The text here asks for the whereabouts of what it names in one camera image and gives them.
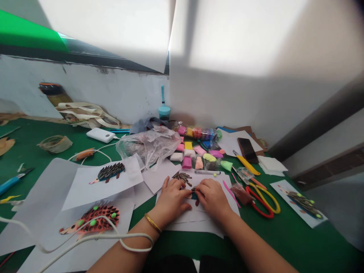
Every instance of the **yellow scissors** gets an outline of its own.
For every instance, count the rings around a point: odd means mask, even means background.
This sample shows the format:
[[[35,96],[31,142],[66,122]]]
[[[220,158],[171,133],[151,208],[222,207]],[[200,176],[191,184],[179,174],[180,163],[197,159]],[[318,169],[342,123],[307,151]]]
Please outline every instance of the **yellow scissors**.
[[[242,170],[237,170],[234,166],[232,166],[232,168],[234,169],[234,171],[236,172],[236,174],[238,175],[238,177],[239,177],[239,179],[241,181],[243,181],[247,186],[252,186],[257,191],[257,193],[260,196],[260,198],[262,199],[262,201],[269,207],[269,209],[273,213],[279,214],[281,212],[281,207],[279,206],[278,201],[274,198],[274,196],[270,192],[267,191],[267,188],[265,188],[265,186],[263,186],[260,182],[258,182],[253,177],[249,177],[246,172],[244,172]],[[256,183],[256,185],[251,183],[249,181],[249,179],[254,181]],[[264,193],[266,193],[272,199],[272,201],[276,205],[276,209],[273,209],[271,207],[271,205],[266,201],[266,199],[264,198],[263,194],[260,191],[263,191]]]

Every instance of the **bracelet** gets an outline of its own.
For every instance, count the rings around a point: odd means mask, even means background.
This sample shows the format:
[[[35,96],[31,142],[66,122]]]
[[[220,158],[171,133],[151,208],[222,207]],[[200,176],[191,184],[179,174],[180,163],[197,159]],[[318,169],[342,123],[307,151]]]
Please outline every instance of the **bracelet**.
[[[148,220],[148,222],[154,227],[154,229],[159,233],[162,234],[162,231],[160,228],[153,222],[153,220],[149,217],[148,214],[144,214],[144,217]]]

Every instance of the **blue utility knife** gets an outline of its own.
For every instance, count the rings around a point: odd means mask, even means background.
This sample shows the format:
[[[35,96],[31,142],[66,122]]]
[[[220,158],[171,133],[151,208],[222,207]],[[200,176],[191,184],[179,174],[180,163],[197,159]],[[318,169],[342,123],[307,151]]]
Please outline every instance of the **blue utility knife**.
[[[34,168],[29,168],[29,169],[25,170],[24,172],[22,172],[21,174],[18,174],[16,177],[13,177],[13,178],[9,179],[8,181],[6,181],[4,184],[0,185],[0,195],[2,195],[4,192],[6,192],[8,189],[10,189],[15,184],[17,184],[17,182],[20,181],[20,178],[25,176],[28,172],[30,172],[33,169]]]

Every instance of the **scissors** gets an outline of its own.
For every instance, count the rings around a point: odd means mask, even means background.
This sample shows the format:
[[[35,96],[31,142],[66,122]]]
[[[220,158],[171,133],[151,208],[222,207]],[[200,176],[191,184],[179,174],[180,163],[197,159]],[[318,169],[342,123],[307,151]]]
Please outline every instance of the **scissors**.
[[[265,214],[263,213],[261,210],[258,209],[258,207],[255,205],[254,202],[252,202],[252,205],[253,207],[261,214],[263,215],[264,217],[267,217],[267,218],[273,218],[274,217],[274,214],[278,214],[281,212],[281,207],[279,206],[277,200],[274,198],[274,196],[268,192],[266,189],[264,189],[263,187],[261,187],[259,184],[257,185],[254,185],[253,183],[251,183],[248,179],[247,176],[243,176],[240,171],[238,171],[234,166],[232,166],[232,168],[234,169],[234,171],[237,173],[239,179],[241,181],[243,181],[245,184],[246,184],[246,187],[245,187],[245,190],[248,194],[250,195],[253,195],[260,203],[262,203],[265,208],[269,211],[269,214]],[[257,196],[252,190],[251,188],[249,187],[253,187],[256,192],[258,193],[259,196]],[[263,194],[261,193],[261,191],[263,191],[264,193],[266,193],[271,199],[272,201],[274,202],[274,204],[276,205],[276,209],[273,209],[270,204],[266,201],[266,199],[264,198]]]

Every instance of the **smartphone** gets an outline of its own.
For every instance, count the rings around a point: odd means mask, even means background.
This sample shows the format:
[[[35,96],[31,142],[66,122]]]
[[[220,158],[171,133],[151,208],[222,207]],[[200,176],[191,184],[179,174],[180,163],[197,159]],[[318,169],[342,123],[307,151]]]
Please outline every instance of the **smartphone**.
[[[258,164],[259,160],[257,158],[257,155],[255,154],[250,140],[247,138],[238,138],[238,143],[240,146],[240,150],[242,151],[243,157],[245,157],[245,159],[251,164]]]

